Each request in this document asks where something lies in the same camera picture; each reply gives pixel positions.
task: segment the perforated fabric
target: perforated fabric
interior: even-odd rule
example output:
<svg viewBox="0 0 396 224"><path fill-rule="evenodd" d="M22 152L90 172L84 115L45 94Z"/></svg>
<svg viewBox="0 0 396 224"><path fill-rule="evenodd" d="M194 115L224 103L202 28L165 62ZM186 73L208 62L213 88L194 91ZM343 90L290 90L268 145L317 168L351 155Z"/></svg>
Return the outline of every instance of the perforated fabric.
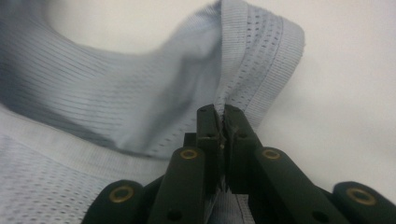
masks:
<svg viewBox="0 0 396 224"><path fill-rule="evenodd" d="M238 0L145 56L71 43L42 4L0 21L0 223L79 223L111 182L149 183L200 106L236 105L256 128L303 52L298 26ZM210 223L241 222L252 223L246 197L220 195Z"/></svg>

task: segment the garment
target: garment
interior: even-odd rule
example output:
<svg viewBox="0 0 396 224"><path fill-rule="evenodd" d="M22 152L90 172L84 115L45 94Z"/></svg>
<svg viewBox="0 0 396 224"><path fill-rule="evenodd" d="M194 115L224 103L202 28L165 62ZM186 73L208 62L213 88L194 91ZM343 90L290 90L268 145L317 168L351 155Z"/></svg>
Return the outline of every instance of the garment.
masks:
<svg viewBox="0 0 396 224"><path fill-rule="evenodd" d="M300 27L239 0L202 9L146 55L76 45L44 4L0 21L0 223L79 223L106 185L146 185L203 105L237 106L257 128L303 53ZM209 220L251 221L230 194Z"/></svg>

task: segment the fabric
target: fabric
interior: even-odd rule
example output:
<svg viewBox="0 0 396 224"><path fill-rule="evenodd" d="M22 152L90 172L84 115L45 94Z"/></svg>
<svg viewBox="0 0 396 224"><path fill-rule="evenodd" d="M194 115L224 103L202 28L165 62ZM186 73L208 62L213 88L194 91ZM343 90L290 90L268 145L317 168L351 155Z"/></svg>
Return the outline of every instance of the fabric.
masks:
<svg viewBox="0 0 396 224"><path fill-rule="evenodd" d="M0 18L0 223L79 223L106 185L146 185L203 105L237 106L257 128L303 53L300 27L238 0L192 15L146 55L76 45L46 24L44 4ZM246 197L221 194L209 222L252 223Z"/></svg>

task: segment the white surface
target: white surface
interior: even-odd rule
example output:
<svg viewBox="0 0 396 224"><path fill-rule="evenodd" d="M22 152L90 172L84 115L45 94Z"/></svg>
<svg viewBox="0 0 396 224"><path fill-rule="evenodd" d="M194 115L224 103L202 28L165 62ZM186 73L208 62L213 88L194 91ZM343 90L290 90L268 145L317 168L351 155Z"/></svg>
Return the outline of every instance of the white surface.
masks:
<svg viewBox="0 0 396 224"><path fill-rule="evenodd" d="M304 56L262 122L262 143L327 190L353 180L396 203L396 2L248 2L305 31Z"/></svg>

